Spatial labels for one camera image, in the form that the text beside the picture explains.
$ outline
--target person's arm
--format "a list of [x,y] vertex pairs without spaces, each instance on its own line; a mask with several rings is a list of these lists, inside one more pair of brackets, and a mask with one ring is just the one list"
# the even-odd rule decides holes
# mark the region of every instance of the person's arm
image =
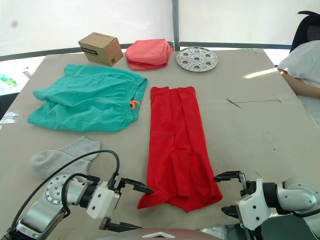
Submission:
[[278,68],[278,71],[282,75],[282,77],[286,80],[289,84],[291,89],[294,91],[295,94],[300,96],[305,96],[309,98],[316,98],[320,99],[320,88],[315,86],[310,86],[293,76],[288,75],[287,71]]

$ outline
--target table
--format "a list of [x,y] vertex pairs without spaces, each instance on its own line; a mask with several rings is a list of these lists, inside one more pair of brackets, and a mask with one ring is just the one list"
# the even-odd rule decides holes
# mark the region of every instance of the table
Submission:
[[[319,128],[278,72],[251,79],[245,75],[273,68],[263,50],[215,52],[219,63],[208,72],[180,68],[173,53],[169,65],[153,71],[137,71],[148,78],[138,119],[119,132],[69,132],[27,123],[28,115],[42,102],[32,91],[52,85],[63,76],[67,64],[96,65],[83,54],[47,56],[19,94],[9,111],[16,114],[0,129],[0,230],[4,233],[25,198],[41,182],[30,166],[31,157],[43,150],[58,149],[81,136],[101,141],[120,158],[120,176],[146,182],[150,129],[150,89],[153,86],[194,86],[199,102],[211,166],[216,174],[241,170],[248,180],[286,180],[292,175],[308,176],[319,187]],[[129,70],[123,58],[115,68]],[[226,98],[235,102],[237,107]],[[139,141],[140,149],[132,145]],[[100,154],[89,173],[108,180],[115,168],[111,155]],[[221,212],[240,198],[236,180],[219,183],[223,199],[186,214],[168,204],[137,210],[141,193],[123,189],[112,221],[142,227],[199,229],[238,221]],[[43,194],[40,191],[34,201]],[[57,226],[49,239],[94,239],[110,234],[98,230],[85,209],[71,207],[71,216]]]

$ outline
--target white curtain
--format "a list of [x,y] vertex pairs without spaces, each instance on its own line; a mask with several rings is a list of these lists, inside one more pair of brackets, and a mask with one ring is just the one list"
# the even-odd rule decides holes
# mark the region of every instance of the white curtain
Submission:
[[0,0],[0,29],[0,56],[76,48],[92,32],[173,40],[170,0]]
[[291,45],[303,10],[320,0],[180,0],[179,40]]

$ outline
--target metal steamer plate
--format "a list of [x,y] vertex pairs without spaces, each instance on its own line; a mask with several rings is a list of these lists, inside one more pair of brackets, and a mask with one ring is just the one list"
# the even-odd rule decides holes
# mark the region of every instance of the metal steamer plate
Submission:
[[205,72],[218,64],[217,55],[206,48],[193,46],[180,51],[176,62],[184,69],[192,72]]

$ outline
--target cardboard box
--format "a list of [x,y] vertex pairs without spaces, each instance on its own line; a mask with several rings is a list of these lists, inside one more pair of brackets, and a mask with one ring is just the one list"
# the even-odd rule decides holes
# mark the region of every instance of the cardboard box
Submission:
[[81,39],[79,45],[89,61],[110,67],[124,56],[114,36],[93,32]]

